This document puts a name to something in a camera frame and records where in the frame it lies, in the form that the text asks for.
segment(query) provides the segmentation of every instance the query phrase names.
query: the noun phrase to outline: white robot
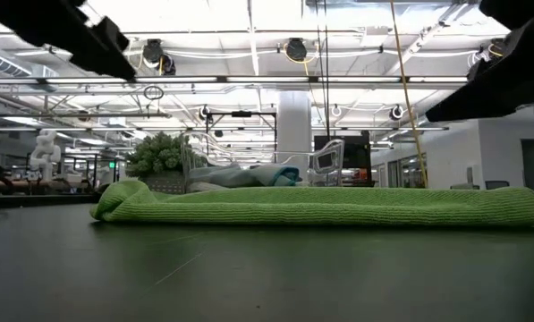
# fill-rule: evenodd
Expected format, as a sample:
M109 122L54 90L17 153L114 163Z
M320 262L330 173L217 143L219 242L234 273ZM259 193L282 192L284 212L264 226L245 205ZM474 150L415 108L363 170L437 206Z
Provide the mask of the white robot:
M60 162L62 150L54 144L55 131L42 130L36 137L36 148L30 155L32 171L40 170L43 181L52 180L53 162Z

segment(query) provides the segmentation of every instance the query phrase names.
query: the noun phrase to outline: green plant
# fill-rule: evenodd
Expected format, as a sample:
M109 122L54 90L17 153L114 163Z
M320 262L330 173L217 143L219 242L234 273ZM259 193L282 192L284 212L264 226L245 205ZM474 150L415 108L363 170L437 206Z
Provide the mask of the green plant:
M145 178L150 174L165 171L182 171L182 137L172 138L160 132L155 137L147 137L135 148L135 153L127 157L130 163L125 172L132 177Z

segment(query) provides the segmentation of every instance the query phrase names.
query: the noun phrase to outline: plant pot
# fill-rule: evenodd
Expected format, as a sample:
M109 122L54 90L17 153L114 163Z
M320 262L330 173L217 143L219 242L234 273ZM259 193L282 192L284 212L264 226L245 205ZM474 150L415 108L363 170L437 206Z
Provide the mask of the plant pot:
M179 171L162 172L151 174L148 177L140 178L147 184L151 191L163 192L167 194L185 193L183 174Z

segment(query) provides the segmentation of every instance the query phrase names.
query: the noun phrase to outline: dark table surface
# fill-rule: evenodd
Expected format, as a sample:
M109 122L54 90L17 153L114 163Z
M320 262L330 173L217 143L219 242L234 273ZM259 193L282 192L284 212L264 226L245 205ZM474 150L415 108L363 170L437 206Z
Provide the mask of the dark table surface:
M0 321L534 321L534 228L113 225L0 210Z

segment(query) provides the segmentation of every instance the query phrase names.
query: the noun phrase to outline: potted plant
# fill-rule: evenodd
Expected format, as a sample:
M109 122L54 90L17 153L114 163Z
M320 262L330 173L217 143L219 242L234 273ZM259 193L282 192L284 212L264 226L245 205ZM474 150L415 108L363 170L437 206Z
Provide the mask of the potted plant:
M181 141L181 137L172 138L163 132L147 137L127 157L126 174L138 177L152 191L183 193Z

